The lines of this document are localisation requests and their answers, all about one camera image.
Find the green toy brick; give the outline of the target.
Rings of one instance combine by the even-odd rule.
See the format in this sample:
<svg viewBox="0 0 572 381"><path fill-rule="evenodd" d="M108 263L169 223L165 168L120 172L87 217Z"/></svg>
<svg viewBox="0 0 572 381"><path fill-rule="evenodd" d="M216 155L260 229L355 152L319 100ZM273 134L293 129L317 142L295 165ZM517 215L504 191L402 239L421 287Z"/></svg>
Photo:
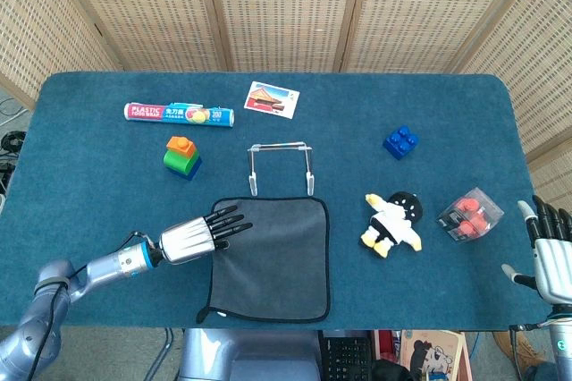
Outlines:
<svg viewBox="0 0 572 381"><path fill-rule="evenodd" d="M190 157L177 152L167 150L164 154L164 166L179 174L189 175L195 163L200 160L200 155L195 151Z"/></svg>

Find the small dark blue toy brick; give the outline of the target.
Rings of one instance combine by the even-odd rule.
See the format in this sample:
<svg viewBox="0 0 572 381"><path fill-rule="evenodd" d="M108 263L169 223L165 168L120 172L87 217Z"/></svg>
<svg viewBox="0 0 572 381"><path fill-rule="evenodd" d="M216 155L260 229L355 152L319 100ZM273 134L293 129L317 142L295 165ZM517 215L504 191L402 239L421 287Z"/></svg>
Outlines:
<svg viewBox="0 0 572 381"><path fill-rule="evenodd" d="M172 158L164 164L171 172L186 179L192 180L196 175L198 168L202 165L201 157L182 158L175 160Z"/></svg>

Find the plastic food wrap box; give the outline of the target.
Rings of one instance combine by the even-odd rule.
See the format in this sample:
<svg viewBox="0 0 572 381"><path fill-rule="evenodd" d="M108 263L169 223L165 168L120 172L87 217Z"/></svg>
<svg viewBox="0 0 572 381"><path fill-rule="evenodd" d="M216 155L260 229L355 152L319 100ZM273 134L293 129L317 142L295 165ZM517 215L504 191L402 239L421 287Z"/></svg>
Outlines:
<svg viewBox="0 0 572 381"><path fill-rule="evenodd" d="M199 104L171 103L150 105L131 102L124 106L127 121L153 123L176 123L231 128L234 125L234 111L229 108L203 107Z"/></svg>

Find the large blue toy brick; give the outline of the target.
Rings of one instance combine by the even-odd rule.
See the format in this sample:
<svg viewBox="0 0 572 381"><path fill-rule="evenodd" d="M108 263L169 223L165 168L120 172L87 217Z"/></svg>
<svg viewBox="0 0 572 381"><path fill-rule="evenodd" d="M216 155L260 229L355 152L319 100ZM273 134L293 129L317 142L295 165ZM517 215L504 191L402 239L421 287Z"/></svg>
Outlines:
<svg viewBox="0 0 572 381"><path fill-rule="evenodd" d="M383 141L383 147L396 159L401 160L419 143L419 138L407 125L400 126Z"/></svg>

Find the woven bamboo folding screen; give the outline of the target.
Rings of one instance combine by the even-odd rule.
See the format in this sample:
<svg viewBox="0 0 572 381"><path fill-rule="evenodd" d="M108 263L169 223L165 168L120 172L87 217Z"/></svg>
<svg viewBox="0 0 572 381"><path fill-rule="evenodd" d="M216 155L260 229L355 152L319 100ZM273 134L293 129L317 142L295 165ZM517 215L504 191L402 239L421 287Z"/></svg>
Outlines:
<svg viewBox="0 0 572 381"><path fill-rule="evenodd" d="M572 0L0 0L0 136L68 71L491 73L572 210Z"/></svg>

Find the clear box with red parts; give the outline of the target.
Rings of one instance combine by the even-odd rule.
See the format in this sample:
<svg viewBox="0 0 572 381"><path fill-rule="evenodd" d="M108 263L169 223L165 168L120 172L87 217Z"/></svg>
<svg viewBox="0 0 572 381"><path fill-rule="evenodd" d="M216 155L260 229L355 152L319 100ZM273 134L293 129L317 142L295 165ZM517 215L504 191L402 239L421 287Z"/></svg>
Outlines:
<svg viewBox="0 0 572 381"><path fill-rule="evenodd" d="M453 241L468 242L485 236L503 216L504 211L475 187L452 202L436 221Z"/></svg>

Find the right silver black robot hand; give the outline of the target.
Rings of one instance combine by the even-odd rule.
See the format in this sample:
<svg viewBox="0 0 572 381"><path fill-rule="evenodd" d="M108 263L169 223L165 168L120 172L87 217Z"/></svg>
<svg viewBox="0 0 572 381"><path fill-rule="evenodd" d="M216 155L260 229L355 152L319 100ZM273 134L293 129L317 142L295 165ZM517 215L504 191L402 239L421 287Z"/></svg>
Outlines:
<svg viewBox="0 0 572 381"><path fill-rule="evenodd" d="M534 205L520 200L534 260L534 275L523 275L512 266L501 269L514 284L535 290L552 306L572 307L572 215L556 209L540 197Z"/></svg>

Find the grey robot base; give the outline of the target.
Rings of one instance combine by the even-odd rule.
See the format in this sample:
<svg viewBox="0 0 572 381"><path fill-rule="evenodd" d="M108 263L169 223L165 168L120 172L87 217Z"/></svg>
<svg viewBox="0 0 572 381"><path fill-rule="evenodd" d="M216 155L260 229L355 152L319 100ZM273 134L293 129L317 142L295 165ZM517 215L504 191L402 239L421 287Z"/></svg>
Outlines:
<svg viewBox="0 0 572 381"><path fill-rule="evenodd" d="M191 328L177 381L321 381L314 330Z"/></svg>

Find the black rounded object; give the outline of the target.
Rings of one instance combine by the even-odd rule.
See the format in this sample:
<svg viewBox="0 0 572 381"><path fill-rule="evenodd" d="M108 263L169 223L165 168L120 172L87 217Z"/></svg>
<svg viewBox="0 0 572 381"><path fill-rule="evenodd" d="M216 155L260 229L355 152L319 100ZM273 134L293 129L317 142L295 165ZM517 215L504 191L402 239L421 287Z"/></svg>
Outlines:
<svg viewBox="0 0 572 381"><path fill-rule="evenodd" d="M389 360L375 360L371 366L371 381L416 381L410 371Z"/></svg>

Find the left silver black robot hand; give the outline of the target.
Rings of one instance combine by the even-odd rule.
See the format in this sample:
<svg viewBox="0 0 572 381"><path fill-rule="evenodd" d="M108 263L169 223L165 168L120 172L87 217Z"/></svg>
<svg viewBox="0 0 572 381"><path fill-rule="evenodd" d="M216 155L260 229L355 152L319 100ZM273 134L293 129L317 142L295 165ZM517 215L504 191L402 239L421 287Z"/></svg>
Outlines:
<svg viewBox="0 0 572 381"><path fill-rule="evenodd" d="M231 205L165 230L159 239L164 260L179 265L230 247L229 239L250 229L245 216Z"/></svg>

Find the teal table mat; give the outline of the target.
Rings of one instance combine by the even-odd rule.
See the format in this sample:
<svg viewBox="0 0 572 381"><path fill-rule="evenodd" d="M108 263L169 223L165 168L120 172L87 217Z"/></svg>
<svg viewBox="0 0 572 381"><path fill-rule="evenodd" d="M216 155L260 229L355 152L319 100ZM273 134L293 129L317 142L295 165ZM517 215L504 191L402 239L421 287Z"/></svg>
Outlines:
<svg viewBox="0 0 572 381"><path fill-rule="evenodd" d="M292 119L244 108L253 81L299 92ZM128 103L234 111L231 128L127 121ZM401 160L383 141L407 125L418 145ZM192 140L192 180L164 166L172 136ZM315 196L330 219L330 312L322 329L497 330L545 318L538 293L503 264L532 274L517 208L533 193L504 83L490 74L65 72L43 84L0 214L0 326L29 306L39 269L83 265L132 231L167 227L249 193L248 148L304 141ZM473 188L504 216L485 236L455 242L436 219ZM422 250L381 258L360 237L375 211L365 195L416 194Z"/></svg>

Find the cartoon print box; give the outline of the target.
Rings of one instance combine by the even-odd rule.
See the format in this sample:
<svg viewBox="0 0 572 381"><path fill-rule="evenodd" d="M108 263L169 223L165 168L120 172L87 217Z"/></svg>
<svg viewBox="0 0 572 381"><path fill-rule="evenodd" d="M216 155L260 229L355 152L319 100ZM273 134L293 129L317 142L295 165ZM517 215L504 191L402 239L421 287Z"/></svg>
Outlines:
<svg viewBox="0 0 572 381"><path fill-rule="evenodd" d="M463 334L449 330L402 330L400 365L413 381L458 381Z"/></svg>

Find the grey and blue cloth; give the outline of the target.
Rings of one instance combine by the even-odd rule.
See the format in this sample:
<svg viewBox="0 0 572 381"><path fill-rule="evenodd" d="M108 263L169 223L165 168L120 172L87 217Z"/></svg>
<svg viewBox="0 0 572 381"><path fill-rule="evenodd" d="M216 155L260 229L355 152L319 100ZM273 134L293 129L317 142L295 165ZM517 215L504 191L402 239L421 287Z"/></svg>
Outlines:
<svg viewBox="0 0 572 381"><path fill-rule="evenodd" d="M329 213L317 198L219 199L234 206L251 228L229 238L212 258L211 283L197 323L208 314L271 323L314 323L327 318Z"/></svg>

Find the palace picture postcard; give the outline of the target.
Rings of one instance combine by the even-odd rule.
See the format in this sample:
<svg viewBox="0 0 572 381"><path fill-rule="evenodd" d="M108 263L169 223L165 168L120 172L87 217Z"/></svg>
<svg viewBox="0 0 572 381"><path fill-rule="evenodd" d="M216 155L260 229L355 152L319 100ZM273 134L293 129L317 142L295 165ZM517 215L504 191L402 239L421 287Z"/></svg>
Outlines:
<svg viewBox="0 0 572 381"><path fill-rule="evenodd" d="M299 100L299 92L259 81L250 85L244 108L263 114L292 119Z"/></svg>

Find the black white plush doll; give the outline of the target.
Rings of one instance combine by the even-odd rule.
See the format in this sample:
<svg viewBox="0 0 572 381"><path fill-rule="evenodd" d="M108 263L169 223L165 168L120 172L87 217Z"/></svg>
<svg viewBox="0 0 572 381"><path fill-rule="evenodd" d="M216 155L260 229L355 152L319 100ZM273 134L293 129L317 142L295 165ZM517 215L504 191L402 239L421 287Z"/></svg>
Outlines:
<svg viewBox="0 0 572 381"><path fill-rule="evenodd" d="M422 250L421 237L414 224L421 220L423 208L416 194L398 191L388 199L368 193L366 203L375 211L368 227L362 233L362 244L381 258L387 258L390 249L405 242L412 250Z"/></svg>

